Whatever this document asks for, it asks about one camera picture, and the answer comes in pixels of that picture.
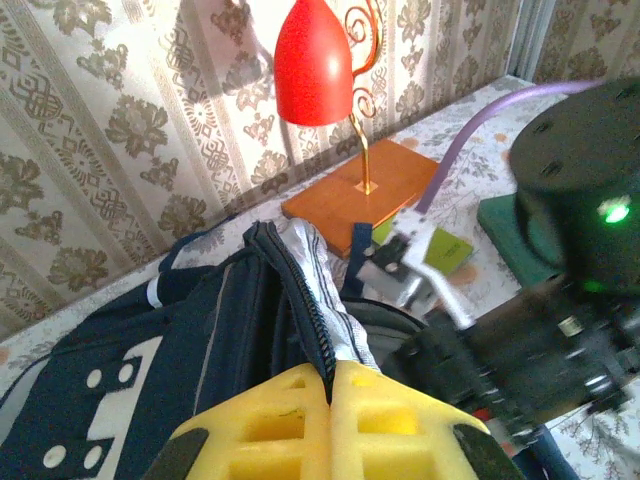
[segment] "marble table surface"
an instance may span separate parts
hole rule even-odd
[[[393,135],[392,140],[440,161],[455,134],[482,107],[527,82],[503,77],[462,100]],[[511,107],[481,126],[467,142],[448,179],[427,213],[430,221],[465,238],[474,246],[469,262],[450,279],[467,296],[475,315],[482,315],[511,298],[519,285],[476,220],[483,198],[515,191],[508,151],[517,134],[537,114],[562,97],[533,99]],[[239,215],[187,245],[174,266],[216,264],[241,247],[242,233],[256,220],[286,219],[280,204],[324,172]],[[336,283],[346,264],[331,258]],[[65,333],[96,308],[157,274],[160,259],[93,293],[0,344],[0,394],[31,362],[48,353]],[[640,397],[640,381],[630,385]],[[640,400],[620,414],[587,416],[579,409],[548,423],[561,450],[584,480],[640,479]]]

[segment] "lamp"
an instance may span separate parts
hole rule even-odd
[[[329,248],[343,258],[349,255],[356,222],[378,226],[417,200],[437,167],[390,140],[380,140],[369,149],[353,103],[355,97],[359,113],[372,118],[376,113],[373,95],[363,87],[354,89],[353,84],[355,77],[375,64],[382,35],[377,1],[366,3],[367,9],[347,10],[345,34],[324,0],[296,0],[274,55],[276,101],[284,120],[316,127],[349,117],[360,140],[361,155],[282,204],[287,217],[309,220]],[[358,12],[361,16],[350,22]],[[361,17],[369,22],[372,45],[364,65],[352,70],[347,34],[355,43],[365,41],[367,25]]]

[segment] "yellow foam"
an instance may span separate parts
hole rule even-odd
[[[455,424],[479,420],[355,362],[340,361],[331,408],[301,365],[181,425],[209,437],[187,480],[471,480]]]

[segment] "orange wooden base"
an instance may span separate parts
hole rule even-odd
[[[353,225],[377,227],[403,206],[418,200],[438,164],[391,140],[369,149],[371,182],[376,188],[365,195],[360,156],[282,204],[283,213],[313,223],[329,249],[341,258],[351,251]]]

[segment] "wall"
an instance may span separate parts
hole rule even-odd
[[[632,75],[640,75],[640,1],[556,1],[536,83]]]
[[[376,139],[504,73],[517,0],[379,3]],[[292,4],[0,2],[0,337],[356,153],[346,122],[278,119]]]

